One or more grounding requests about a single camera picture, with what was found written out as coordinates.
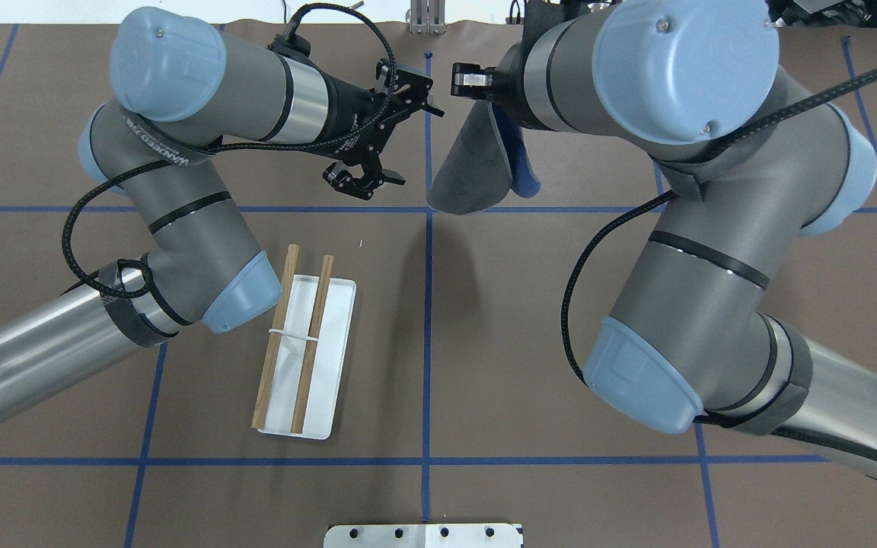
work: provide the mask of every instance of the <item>metal cylinder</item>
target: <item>metal cylinder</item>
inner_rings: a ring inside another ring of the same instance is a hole
[[[76,288],[0,329],[0,422],[142,349]]]
[[[807,341],[814,360],[814,377],[807,399],[784,426],[831,434],[877,450],[877,374]],[[803,444],[817,452],[877,479],[877,462],[846,452]]]

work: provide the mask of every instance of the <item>wooden chopstick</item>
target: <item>wooden chopstick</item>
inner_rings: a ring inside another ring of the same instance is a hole
[[[320,270],[320,281],[317,282],[317,296],[314,298],[314,311],[310,316],[309,336],[320,339],[320,326],[324,322],[324,306],[327,306],[327,289],[330,287],[330,271],[333,268],[333,256],[324,256],[324,266]],[[293,423],[289,432],[303,433],[303,420],[307,413],[307,401],[310,399],[310,381],[314,373],[314,358],[317,357],[317,341],[308,340],[303,350],[303,369],[300,371],[300,384],[296,388],[296,405],[293,406]]]
[[[293,276],[296,275],[296,260],[299,258],[300,247],[290,244],[286,248],[286,263],[282,267],[282,298],[276,304],[273,314],[273,329],[281,330],[286,324],[286,310],[289,309],[289,292],[293,289]],[[269,410],[270,394],[273,391],[273,375],[276,372],[276,358],[279,356],[279,333],[269,333],[266,346],[266,357],[262,363],[262,378],[259,379],[257,406],[253,412],[253,428],[265,428],[266,413]]]

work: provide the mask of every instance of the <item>white metal plate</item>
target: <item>white metal plate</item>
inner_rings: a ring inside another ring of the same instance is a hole
[[[310,330],[310,316],[314,298],[317,296],[316,276],[293,276],[289,292],[289,308],[286,309],[286,333],[306,336]],[[306,341],[290,336],[279,337],[279,354],[273,374],[273,391],[269,396],[266,425],[259,429],[264,434],[278,434],[295,438],[326,440],[333,427],[333,414],[337,408],[337,392],[341,374],[344,372],[344,350],[351,330],[351,313],[358,286],[351,280],[331,278],[327,287],[327,306],[321,322],[320,340],[314,357],[314,373],[310,383],[303,433],[289,432],[296,404],[296,388],[303,368],[303,351]]]
[[[324,548],[523,548],[522,531],[521,524],[336,526],[324,535]]]

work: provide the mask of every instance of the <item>metal bracket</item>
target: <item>metal bracket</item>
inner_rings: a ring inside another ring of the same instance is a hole
[[[331,527],[324,548],[522,548],[521,524],[373,524]]]
[[[445,0],[411,0],[405,18],[411,34],[445,34]]]

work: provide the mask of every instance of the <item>black band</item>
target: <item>black band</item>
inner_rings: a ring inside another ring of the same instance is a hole
[[[279,53],[276,53],[276,59],[282,63],[282,73],[286,75],[286,95],[282,100],[282,112],[279,114],[272,131],[259,140],[269,140],[279,134],[279,130],[286,125],[286,120],[289,118],[289,108],[293,105],[293,73],[289,71],[289,63]]]
[[[770,320],[767,319],[766,316],[760,314],[757,315],[760,317],[760,320],[763,321],[763,325],[767,326],[767,334],[770,336],[770,357],[767,358],[767,368],[766,371],[763,371],[763,377],[760,378],[760,381],[756,383],[756,386],[753,387],[749,394],[743,396],[740,401],[737,403],[733,403],[731,406],[725,406],[725,408],[719,409],[707,409],[711,410],[711,412],[719,413],[719,412],[728,412],[728,410],[734,410],[745,406],[746,403],[750,403],[753,398],[756,398],[760,395],[760,392],[763,392],[763,389],[767,386],[767,383],[770,382],[770,376],[773,375],[773,366],[777,364],[777,336],[773,334],[773,326],[770,325]]]
[[[144,253],[143,256],[140,257],[140,260],[142,261],[142,263],[147,264],[147,253]],[[163,311],[164,314],[167,314],[168,318],[170,318],[173,322],[177,323],[177,325],[180,326],[190,326],[192,325],[192,323],[194,323],[182,318],[180,315],[178,315],[177,312],[174,311],[173,308],[171,308],[170,304],[167,304],[167,299],[164,298],[164,295],[161,294],[161,290],[159,290],[156,284],[150,284],[149,288],[151,296],[154,298],[154,301],[158,303],[161,311]]]
[[[182,205],[180,208],[175,209],[170,214],[162,215],[161,218],[157,219],[157,221],[152,222],[150,225],[147,225],[147,229],[150,230],[151,234],[161,230],[162,228],[166,228],[166,226],[171,223],[178,221],[178,219],[183,218],[185,215],[191,215],[193,212],[199,211],[199,209],[208,207],[215,202],[224,202],[225,200],[231,200],[232,195],[228,192],[216,192],[215,194],[209,194],[208,196],[203,196],[202,198],[198,198],[194,202],[188,202],[186,205]]]
[[[557,35],[557,39],[554,40],[553,46],[550,47],[550,55],[547,56],[547,73],[544,75],[544,77],[547,78],[547,98],[549,98],[550,100],[550,108],[553,108],[553,111],[557,115],[557,118],[560,118],[560,121],[564,122],[564,124],[567,124],[567,126],[570,128],[573,128],[574,126],[571,125],[571,122],[567,121],[567,118],[563,117],[563,114],[560,112],[560,108],[557,108],[556,101],[553,100],[553,84],[551,84],[551,80],[553,79],[551,79],[550,77],[549,67],[553,66],[553,54],[556,53],[557,45],[560,44],[561,39],[563,39],[563,35],[567,34],[567,31],[570,30],[571,27],[574,27],[575,24],[577,24],[577,22],[572,22],[571,24],[568,24],[567,27],[564,27],[564,29],[560,31],[560,35]]]
[[[648,236],[648,241],[669,247],[675,247],[676,250],[682,250],[682,252],[689,253],[691,256],[697,256],[702,260],[709,260],[710,263],[716,264],[716,266],[724,270],[733,272],[749,283],[761,288],[761,290],[766,290],[767,285],[770,284],[770,278],[768,278],[763,272],[753,268],[751,265],[743,263],[741,260],[736,260],[734,257],[728,256],[726,253],[718,252],[718,250],[714,250],[712,247],[703,246],[703,244],[694,242],[688,238],[683,238],[682,236],[677,236],[668,232],[662,232],[661,230],[655,230],[652,232],[651,236]]]
[[[757,412],[738,419],[724,419],[720,423],[723,428],[732,428],[738,432],[752,434],[754,436],[766,436],[775,433],[780,426],[797,414],[804,399],[807,398],[808,389],[811,388],[811,379],[814,377],[814,359],[811,357],[811,349],[807,340],[801,333],[791,326],[777,322],[780,329],[787,335],[790,341],[790,376],[783,388],[777,393],[776,398],[763,406]]]
[[[101,268],[97,274],[97,281],[107,285],[108,288],[117,288],[117,290],[121,291],[126,290],[121,282],[120,268],[117,263],[111,263]],[[117,329],[137,346],[157,346],[166,339],[160,333],[160,330],[151,330],[150,323],[140,319],[131,299],[101,295],[100,300],[104,303],[104,310],[107,310],[107,316],[110,316]]]

